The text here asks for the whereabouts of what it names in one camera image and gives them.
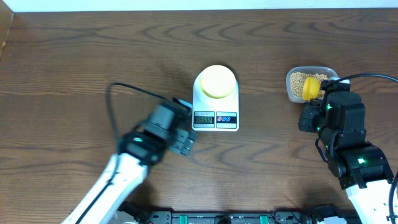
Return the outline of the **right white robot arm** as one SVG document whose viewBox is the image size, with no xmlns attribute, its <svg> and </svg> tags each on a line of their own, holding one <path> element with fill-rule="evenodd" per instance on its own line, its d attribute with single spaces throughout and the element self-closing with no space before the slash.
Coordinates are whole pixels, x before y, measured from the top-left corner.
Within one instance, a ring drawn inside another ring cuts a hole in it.
<svg viewBox="0 0 398 224">
<path fill-rule="evenodd" d="M 397 223 L 397 178 L 383 151 L 366 140 L 361 97 L 336 80 L 323 81 L 320 88 L 325 95 L 305 104 L 299 130 L 317 134 L 322 160 L 362 223 Z"/>
</svg>

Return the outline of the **yellow measuring scoop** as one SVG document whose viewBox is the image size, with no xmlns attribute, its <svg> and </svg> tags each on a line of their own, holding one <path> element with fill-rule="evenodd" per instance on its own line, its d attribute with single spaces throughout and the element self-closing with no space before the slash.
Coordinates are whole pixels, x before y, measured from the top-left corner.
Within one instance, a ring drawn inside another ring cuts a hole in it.
<svg viewBox="0 0 398 224">
<path fill-rule="evenodd" d="M 320 80 L 313 77 L 307 77 L 303 85 L 302 98 L 305 101 L 310 101 L 312 99 L 318 98 L 320 87 Z"/>
</svg>

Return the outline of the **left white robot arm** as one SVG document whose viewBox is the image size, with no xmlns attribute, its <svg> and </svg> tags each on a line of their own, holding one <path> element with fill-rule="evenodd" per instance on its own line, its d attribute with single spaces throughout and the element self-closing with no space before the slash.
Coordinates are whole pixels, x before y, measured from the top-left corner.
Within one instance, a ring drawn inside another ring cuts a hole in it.
<svg viewBox="0 0 398 224">
<path fill-rule="evenodd" d="M 146 179 L 166 151 L 189 156 L 197 133 L 187 129 L 192 104 L 164 100 L 147 119 L 116 141 L 117 152 L 65 223 L 107 223 L 125 198 Z"/>
</svg>

